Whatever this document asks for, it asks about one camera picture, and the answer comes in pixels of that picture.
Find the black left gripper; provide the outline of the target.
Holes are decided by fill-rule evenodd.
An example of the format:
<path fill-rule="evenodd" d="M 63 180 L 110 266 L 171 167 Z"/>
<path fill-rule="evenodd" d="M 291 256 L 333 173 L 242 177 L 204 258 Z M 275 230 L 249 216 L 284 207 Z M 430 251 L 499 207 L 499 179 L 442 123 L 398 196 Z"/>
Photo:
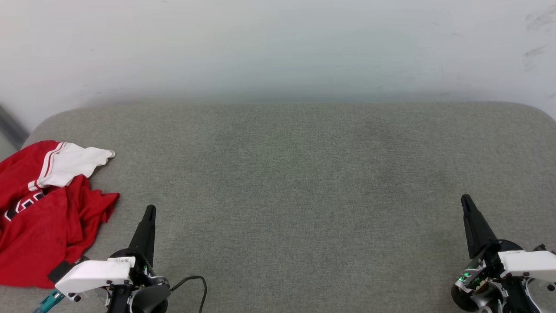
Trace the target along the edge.
<path fill-rule="evenodd" d="M 106 301 L 108 313 L 165 313 L 168 308 L 169 282 L 155 274 L 154 247 L 156 207 L 148 205 L 129 248 L 112 254 L 109 261 L 128 262 L 130 271 L 123 283 L 110 283 Z"/>

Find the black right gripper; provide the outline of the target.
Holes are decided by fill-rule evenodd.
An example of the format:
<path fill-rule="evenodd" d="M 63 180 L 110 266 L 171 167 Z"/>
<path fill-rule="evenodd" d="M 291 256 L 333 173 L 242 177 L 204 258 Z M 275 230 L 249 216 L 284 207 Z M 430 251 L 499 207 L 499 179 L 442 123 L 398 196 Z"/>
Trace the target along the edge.
<path fill-rule="evenodd" d="M 522 252 L 510 240 L 498 240 L 469 194 L 461 196 L 465 238 L 471 262 L 451 288 L 453 302 L 471 313 L 532 313 L 530 278 L 504 273 L 499 252 Z"/>

